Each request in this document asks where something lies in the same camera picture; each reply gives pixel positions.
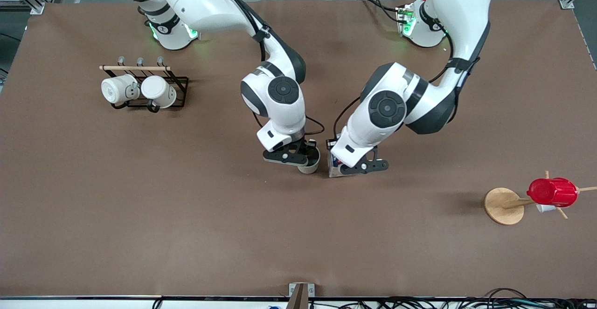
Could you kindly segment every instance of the wooden dowel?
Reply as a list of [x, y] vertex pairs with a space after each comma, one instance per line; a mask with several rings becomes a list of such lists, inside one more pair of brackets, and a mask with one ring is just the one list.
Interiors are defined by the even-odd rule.
[[507, 201], [501, 207], [503, 209], [514, 209], [515, 207], [531, 205], [531, 204], [535, 204], [535, 201], [528, 200], [528, 199], [520, 199], [520, 200], [516, 200], [516, 201]]
[[568, 219], [568, 216], [566, 215], [566, 213], [564, 213], [561, 207], [556, 207], [556, 210], [560, 213], [560, 215], [562, 215], [563, 219]]
[[165, 67], [137, 67], [137, 66], [126, 66], [126, 65], [100, 65], [100, 70], [139, 70], [139, 71], [171, 71], [170, 66]]
[[578, 188], [578, 192], [588, 192], [589, 190], [597, 190], [597, 186], [587, 186], [586, 188]]

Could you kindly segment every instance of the brown paper surface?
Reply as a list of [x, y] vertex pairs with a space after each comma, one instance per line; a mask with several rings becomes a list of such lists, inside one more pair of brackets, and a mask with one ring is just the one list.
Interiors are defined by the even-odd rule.
[[[327, 131], [373, 71], [424, 78], [448, 43], [418, 48], [360, 1], [252, 4], [307, 62], [307, 114]], [[0, 95], [0, 294], [485, 294], [594, 297], [597, 196], [492, 222], [484, 194], [521, 197], [550, 170], [597, 184], [597, 75], [571, 10], [496, 0], [491, 32], [454, 122], [380, 145], [390, 169], [350, 178], [266, 163], [239, 92], [259, 63], [246, 33], [161, 48], [135, 5], [47, 5]], [[98, 70], [165, 58], [192, 79], [187, 106], [114, 110]], [[341, 121], [344, 124], [347, 116]], [[317, 126], [307, 124], [307, 130]]]

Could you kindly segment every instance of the white mug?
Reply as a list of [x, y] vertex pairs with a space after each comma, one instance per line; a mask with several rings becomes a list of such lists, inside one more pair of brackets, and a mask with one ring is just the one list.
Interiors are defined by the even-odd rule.
[[139, 98], [139, 84], [135, 77], [122, 75], [102, 81], [102, 94], [112, 104]]
[[553, 205], [537, 204], [537, 210], [539, 210], [539, 212], [543, 213], [543, 212], [547, 212], [547, 211], [554, 211], [554, 210], [556, 210], [556, 207], [554, 207]]
[[141, 83], [141, 92], [143, 96], [150, 99], [151, 105], [159, 106], [160, 109], [171, 107], [176, 101], [176, 90], [160, 76], [153, 75], [145, 78]]

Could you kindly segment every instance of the white robotic arm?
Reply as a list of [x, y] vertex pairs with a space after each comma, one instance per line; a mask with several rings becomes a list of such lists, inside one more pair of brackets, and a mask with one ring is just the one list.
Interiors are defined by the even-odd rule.
[[313, 168], [319, 162], [315, 142], [305, 141], [305, 100], [299, 86], [305, 79], [305, 61], [251, 7], [241, 0], [135, 1], [140, 2], [152, 27], [160, 32], [158, 39], [165, 47], [164, 41], [178, 37], [176, 29], [185, 24], [200, 33], [229, 29], [249, 33], [262, 46], [262, 57], [265, 52], [269, 54], [266, 61], [241, 81], [241, 95], [247, 106], [254, 113], [270, 118], [257, 133], [266, 148], [264, 159], [299, 169]]
[[435, 133], [447, 124], [489, 33], [490, 1], [418, 0], [410, 5], [414, 15], [406, 19], [413, 24], [405, 33], [409, 39], [432, 46], [443, 37], [442, 27], [450, 33], [454, 51], [444, 77], [434, 86], [399, 63], [379, 67], [365, 84], [361, 103], [339, 139], [332, 141], [332, 167], [345, 165], [347, 171], [358, 165], [365, 173], [384, 170], [387, 165], [372, 169], [375, 161], [367, 161], [365, 154], [403, 123], [418, 134]]

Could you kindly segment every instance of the black wire rack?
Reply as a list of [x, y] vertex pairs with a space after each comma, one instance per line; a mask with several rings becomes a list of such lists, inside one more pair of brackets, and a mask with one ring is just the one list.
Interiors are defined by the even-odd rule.
[[[143, 58], [137, 59], [136, 66], [126, 66], [124, 64], [124, 57], [121, 56], [118, 58], [117, 65], [100, 65], [100, 70], [105, 71], [110, 77], [118, 76], [116, 75], [115, 71], [119, 71], [123, 75], [131, 75], [135, 77], [138, 84], [137, 86], [139, 87], [145, 78], [150, 76], [160, 76], [176, 90], [176, 100], [172, 105], [170, 105], [170, 107], [168, 107], [168, 109], [185, 107], [188, 90], [188, 77], [175, 75], [172, 71], [172, 68], [164, 64], [164, 58], [162, 58], [162, 56], [158, 57], [158, 62], [155, 66], [143, 65]], [[143, 94], [139, 94], [139, 98], [137, 99], [125, 101], [124, 103], [118, 105], [111, 103], [111, 106], [117, 110], [124, 109], [125, 107], [146, 108], [152, 113], [158, 113], [160, 107], [155, 106], [152, 103], [153, 101], [151, 99], [146, 98], [143, 96]]]

